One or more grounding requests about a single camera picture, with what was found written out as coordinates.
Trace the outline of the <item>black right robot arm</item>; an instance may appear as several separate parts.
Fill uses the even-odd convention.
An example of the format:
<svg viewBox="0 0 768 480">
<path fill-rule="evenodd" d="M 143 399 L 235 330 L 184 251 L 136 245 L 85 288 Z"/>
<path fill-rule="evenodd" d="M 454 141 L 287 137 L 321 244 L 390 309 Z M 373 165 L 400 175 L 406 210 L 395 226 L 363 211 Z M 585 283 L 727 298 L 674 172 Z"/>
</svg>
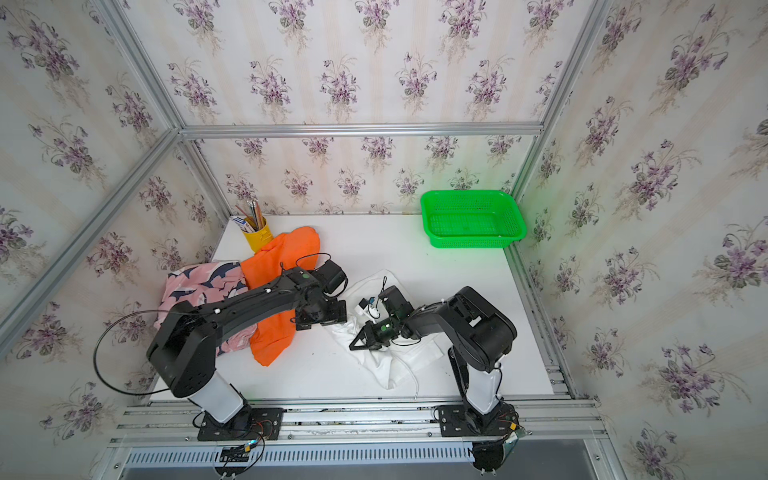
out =
<svg viewBox="0 0 768 480">
<path fill-rule="evenodd" d="M 350 342 L 350 350 L 378 351 L 398 340 L 412 346 L 444 334 L 451 342 L 449 359 L 466 407 L 476 416 L 488 416 L 500 406 L 499 362 L 517 338 L 516 327 L 500 310 L 470 286 L 420 307 L 413 307 L 396 286 L 383 289 L 377 299 L 387 316 L 365 322 Z"/>
</svg>

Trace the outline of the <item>white shorts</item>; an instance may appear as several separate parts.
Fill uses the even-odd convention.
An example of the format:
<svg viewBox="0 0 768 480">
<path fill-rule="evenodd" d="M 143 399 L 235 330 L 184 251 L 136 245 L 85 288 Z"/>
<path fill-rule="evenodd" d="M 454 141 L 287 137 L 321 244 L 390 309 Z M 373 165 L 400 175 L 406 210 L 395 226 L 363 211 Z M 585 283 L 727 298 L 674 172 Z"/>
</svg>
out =
<svg viewBox="0 0 768 480">
<path fill-rule="evenodd" d="M 347 320 L 328 327 L 331 337 L 365 369 L 379 387 L 392 391 L 411 380 L 420 387 L 417 373 L 446 358 L 446 349 L 430 338 L 407 339 L 392 309 L 379 295 L 394 287 L 406 290 L 394 273 L 383 269 L 349 287 Z"/>
</svg>

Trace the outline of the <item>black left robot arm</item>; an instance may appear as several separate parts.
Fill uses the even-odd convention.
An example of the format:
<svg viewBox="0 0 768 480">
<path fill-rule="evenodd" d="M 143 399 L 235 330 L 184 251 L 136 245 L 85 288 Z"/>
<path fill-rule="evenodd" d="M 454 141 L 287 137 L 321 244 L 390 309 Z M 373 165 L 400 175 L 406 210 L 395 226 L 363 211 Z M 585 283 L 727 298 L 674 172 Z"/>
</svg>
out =
<svg viewBox="0 0 768 480">
<path fill-rule="evenodd" d="M 344 323 L 346 303 L 335 293 L 348 284 L 331 260 L 313 270 L 298 266 L 276 280 L 216 303 L 187 301 L 167 314 L 147 350 L 147 359 L 176 398 L 199 406 L 219 425 L 249 410 L 242 395 L 216 371 L 216 351 L 233 335 L 274 315 L 292 311 L 289 324 L 307 330 Z"/>
</svg>

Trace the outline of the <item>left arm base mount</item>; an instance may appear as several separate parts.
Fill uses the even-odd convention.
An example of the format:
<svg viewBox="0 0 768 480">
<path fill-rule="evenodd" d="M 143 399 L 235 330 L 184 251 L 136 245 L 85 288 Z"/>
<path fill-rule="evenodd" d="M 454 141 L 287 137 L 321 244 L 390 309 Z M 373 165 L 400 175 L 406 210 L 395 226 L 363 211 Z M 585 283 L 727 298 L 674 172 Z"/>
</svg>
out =
<svg viewBox="0 0 768 480">
<path fill-rule="evenodd" d="M 227 422 L 219 422 L 205 411 L 193 425 L 198 428 L 197 440 L 201 442 L 276 440 L 284 413 L 282 408 L 253 407 L 246 402 Z"/>
</svg>

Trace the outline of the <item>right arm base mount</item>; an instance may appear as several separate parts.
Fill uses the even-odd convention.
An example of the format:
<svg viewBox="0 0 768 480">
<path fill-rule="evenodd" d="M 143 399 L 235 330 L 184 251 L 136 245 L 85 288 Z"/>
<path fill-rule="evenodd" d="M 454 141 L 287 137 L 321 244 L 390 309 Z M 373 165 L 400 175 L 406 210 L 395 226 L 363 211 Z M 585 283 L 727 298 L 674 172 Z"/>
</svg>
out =
<svg viewBox="0 0 768 480">
<path fill-rule="evenodd" d="M 448 350 L 448 358 L 461 403 L 433 409 L 442 437 L 499 437 L 512 443 L 529 434 L 515 407 L 499 393 L 503 381 L 500 364 L 490 372 L 475 369 L 454 347 Z"/>
</svg>

